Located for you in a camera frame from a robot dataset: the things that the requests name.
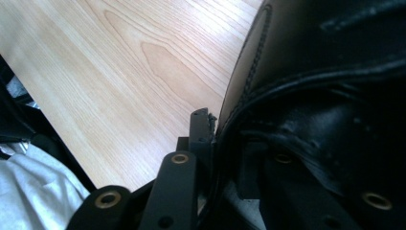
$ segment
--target black object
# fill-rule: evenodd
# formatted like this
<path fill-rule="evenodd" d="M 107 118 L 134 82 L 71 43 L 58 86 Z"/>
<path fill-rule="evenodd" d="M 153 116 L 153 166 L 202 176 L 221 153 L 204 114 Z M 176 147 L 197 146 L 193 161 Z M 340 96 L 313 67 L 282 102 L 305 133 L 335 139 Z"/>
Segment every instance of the black object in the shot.
<path fill-rule="evenodd" d="M 240 198 L 259 200 L 268 229 L 404 229 L 405 38 L 403 0 L 264 1 L 212 148 L 189 146 L 203 166 L 197 193 L 207 188 L 198 228 L 256 229 L 224 212 L 236 208 L 222 196 L 235 181 Z"/>

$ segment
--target black plastic piece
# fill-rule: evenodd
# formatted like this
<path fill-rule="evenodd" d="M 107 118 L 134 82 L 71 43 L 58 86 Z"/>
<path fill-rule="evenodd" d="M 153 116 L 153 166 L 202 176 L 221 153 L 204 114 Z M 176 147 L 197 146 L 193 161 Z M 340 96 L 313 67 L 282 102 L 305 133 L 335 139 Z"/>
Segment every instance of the black plastic piece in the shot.
<path fill-rule="evenodd" d="M 168 154 L 144 210 L 140 230 L 197 227 L 196 157 L 187 151 Z"/>
<path fill-rule="evenodd" d="M 98 198 L 104 198 L 101 203 L 108 204 L 112 202 L 107 193 L 118 193 L 120 200 L 117 204 L 107 208 L 100 208 L 96 205 Z M 89 229 L 124 229 L 131 225 L 127 218 L 128 212 L 126 206 L 130 199 L 128 189 L 120 186 L 103 187 L 89 197 L 87 197 L 80 208 L 71 219 L 67 229 L 89 230 Z"/>

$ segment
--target gray cloth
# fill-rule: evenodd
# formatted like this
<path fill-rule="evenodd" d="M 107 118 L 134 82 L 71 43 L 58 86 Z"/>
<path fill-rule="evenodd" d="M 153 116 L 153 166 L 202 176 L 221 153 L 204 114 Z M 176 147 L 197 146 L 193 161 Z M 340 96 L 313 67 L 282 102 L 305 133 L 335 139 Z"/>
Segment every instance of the gray cloth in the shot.
<path fill-rule="evenodd" d="M 0 161 L 0 229 L 65 229 L 88 195 L 69 169 L 36 146 Z"/>

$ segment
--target light wood surface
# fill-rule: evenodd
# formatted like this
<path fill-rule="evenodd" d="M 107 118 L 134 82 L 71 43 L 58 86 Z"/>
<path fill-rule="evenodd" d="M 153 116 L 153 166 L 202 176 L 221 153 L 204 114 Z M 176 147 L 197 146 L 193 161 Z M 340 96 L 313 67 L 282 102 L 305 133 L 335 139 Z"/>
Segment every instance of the light wood surface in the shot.
<path fill-rule="evenodd" d="M 0 54 L 97 187 L 135 190 L 218 115 L 260 0 L 0 0 Z"/>

